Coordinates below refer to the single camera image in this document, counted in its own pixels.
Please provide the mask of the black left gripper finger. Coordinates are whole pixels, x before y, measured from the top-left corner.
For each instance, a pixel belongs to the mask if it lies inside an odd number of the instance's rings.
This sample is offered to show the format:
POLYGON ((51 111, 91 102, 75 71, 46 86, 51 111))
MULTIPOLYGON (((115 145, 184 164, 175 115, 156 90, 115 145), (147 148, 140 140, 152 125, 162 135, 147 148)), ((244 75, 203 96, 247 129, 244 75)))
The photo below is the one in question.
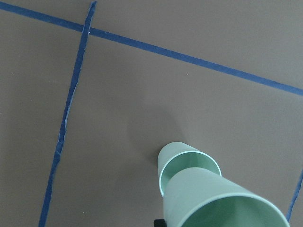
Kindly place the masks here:
POLYGON ((153 224, 154 227, 166 227, 166 222, 164 219, 155 219, 153 224))

